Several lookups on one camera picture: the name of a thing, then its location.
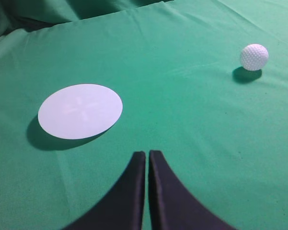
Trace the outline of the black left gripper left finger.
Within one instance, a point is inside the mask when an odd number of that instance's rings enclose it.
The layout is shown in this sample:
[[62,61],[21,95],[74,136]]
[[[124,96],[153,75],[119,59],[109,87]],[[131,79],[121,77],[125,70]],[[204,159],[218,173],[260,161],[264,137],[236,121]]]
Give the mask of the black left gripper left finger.
[[112,188],[66,230],[140,230],[145,201],[146,154],[134,152]]

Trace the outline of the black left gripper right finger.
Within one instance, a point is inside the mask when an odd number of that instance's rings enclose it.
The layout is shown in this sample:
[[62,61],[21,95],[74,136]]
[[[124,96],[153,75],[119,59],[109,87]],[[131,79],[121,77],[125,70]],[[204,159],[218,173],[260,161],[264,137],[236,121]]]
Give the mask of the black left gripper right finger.
[[160,150],[149,152],[148,198],[153,230],[233,230],[182,184]]

